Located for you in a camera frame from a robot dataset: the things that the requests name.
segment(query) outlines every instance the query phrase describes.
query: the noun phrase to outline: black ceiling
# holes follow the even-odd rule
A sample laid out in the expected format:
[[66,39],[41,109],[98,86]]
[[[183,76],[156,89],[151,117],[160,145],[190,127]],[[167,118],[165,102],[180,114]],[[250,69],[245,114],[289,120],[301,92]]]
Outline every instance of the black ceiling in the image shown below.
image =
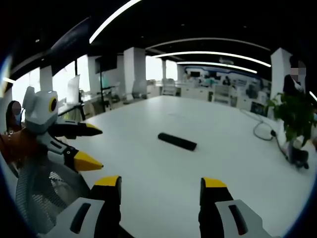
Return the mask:
[[[71,6],[38,5],[34,12],[24,15],[27,20],[24,21],[23,34],[19,35],[14,46],[12,68],[36,53],[50,49],[69,29],[87,17],[91,17],[89,34],[92,35],[105,19],[126,2],[90,0]],[[258,6],[252,7],[250,9],[244,5],[233,6],[228,2],[202,0],[143,0],[116,18],[89,48],[88,43],[80,47],[81,54],[121,53],[132,46],[147,48],[163,42],[202,37],[235,39],[263,46],[270,51],[225,40],[186,41],[158,46],[155,50],[164,53],[217,51],[243,55],[266,63],[270,63],[270,55],[279,47],[294,54],[302,54],[300,44],[310,33],[308,24],[312,20],[306,17],[303,23],[298,18],[281,16],[277,9],[263,9],[261,6],[262,11],[259,11],[254,9]],[[64,57],[73,60],[71,55]],[[219,58],[206,55],[179,57],[186,61],[209,62],[218,62]],[[235,65],[258,71],[258,76],[267,79],[271,77],[270,68],[264,65],[232,59]]]

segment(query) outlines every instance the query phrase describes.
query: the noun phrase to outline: yellow robot eye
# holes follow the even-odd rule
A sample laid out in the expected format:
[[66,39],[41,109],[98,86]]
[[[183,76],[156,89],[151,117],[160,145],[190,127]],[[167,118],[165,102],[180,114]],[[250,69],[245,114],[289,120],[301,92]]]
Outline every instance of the yellow robot eye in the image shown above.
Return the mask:
[[50,101],[50,106],[49,106],[50,113],[55,110],[56,106],[57,106],[57,100],[55,97],[52,97]]

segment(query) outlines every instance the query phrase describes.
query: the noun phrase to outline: potted plant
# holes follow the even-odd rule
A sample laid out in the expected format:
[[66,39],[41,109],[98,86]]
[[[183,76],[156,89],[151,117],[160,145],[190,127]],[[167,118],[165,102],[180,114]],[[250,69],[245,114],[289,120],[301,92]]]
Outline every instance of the potted plant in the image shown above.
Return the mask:
[[[288,145],[288,161],[297,167],[308,168],[308,152],[301,148],[311,137],[312,126],[316,126],[314,120],[314,107],[307,100],[304,93],[287,95],[278,93],[268,101],[268,107],[273,107],[274,117],[284,121],[284,131]],[[297,137],[303,136],[303,142],[295,145]]]

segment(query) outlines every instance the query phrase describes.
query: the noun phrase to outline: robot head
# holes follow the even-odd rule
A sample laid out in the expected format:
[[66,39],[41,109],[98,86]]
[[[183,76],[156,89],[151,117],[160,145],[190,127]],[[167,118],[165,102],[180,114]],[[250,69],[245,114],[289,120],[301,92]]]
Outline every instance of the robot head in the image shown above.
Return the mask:
[[55,91],[35,93],[28,87],[23,100],[25,126],[35,134],[42,134],[57,120],[58,97]]

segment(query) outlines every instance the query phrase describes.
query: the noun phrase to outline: plant pot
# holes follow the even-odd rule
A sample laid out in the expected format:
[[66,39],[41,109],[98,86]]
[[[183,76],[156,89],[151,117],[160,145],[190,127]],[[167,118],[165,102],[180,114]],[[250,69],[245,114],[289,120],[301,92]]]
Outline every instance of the plant pot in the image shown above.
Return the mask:
[[288,144],[288,162],[294,164],[297,168],[304,167],[308,169],[308,152],[306,150],[301,150],[298,146],[295,146],[297,143],[297,138],[294,137]]

